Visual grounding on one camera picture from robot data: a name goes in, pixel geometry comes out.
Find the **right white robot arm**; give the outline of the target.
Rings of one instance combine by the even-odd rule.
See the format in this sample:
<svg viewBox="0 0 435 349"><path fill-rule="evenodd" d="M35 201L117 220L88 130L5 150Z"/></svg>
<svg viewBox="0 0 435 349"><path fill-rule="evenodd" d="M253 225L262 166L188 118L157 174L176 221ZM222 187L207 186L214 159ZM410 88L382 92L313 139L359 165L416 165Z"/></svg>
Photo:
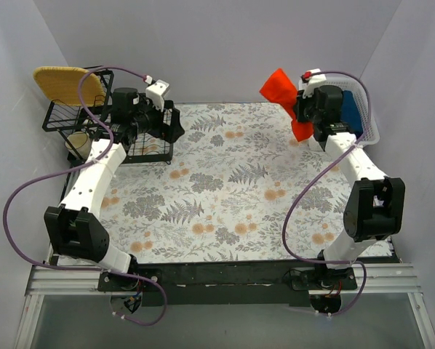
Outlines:
<svg viewBox="0 0 435 349"><path fill-rule="evenodd" d="M315 283L330 289L340 271L376 241L397 234L402 227L405 184L378 169L356 143L354 128L341 120L344 93L325 84L314 89L306 101L297 97L295 114L310 121L314 139L338 166L351 186L343 213L343 230L319 256L326 263L314 270Z"/></svg>

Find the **orange t shirt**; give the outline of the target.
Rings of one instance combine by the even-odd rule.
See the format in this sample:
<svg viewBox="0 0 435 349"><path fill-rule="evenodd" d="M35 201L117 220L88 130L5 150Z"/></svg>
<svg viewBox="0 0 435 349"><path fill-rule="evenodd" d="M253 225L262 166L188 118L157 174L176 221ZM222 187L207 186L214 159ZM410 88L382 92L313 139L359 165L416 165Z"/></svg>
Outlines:
<svg viewBox="0 0 435 349"><path fill-rule="evenodd" d="M298 90L287 74L278 68L260 88L260 94L270 103L280 105L291 118L291 128L298 142L307 140L313 135L313 127L309 123L297 121L294 112Z"/></svg>

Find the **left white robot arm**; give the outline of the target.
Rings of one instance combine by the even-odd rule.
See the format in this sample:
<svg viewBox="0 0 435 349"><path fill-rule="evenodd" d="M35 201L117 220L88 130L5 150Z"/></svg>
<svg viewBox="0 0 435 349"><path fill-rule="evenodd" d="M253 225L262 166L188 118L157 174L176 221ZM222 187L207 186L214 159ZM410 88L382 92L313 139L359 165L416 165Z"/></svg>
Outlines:
<svg viewBox="0 0 435 349"><path fill-rule="evenodd" d="M173 144L185 131L180 112L166 100L169 84L158 80L143 93L135 88L116 88L109 110L110 134L92 141L87 167L66 197L56 207L48 207L44 222L53 250L74 259L94 262L114 270L114 281L125 291L133 290L140 277L132 268L132 257L115 247L100 222L104 195L116 170L127 157L139 134L147 134Z"/></svg>

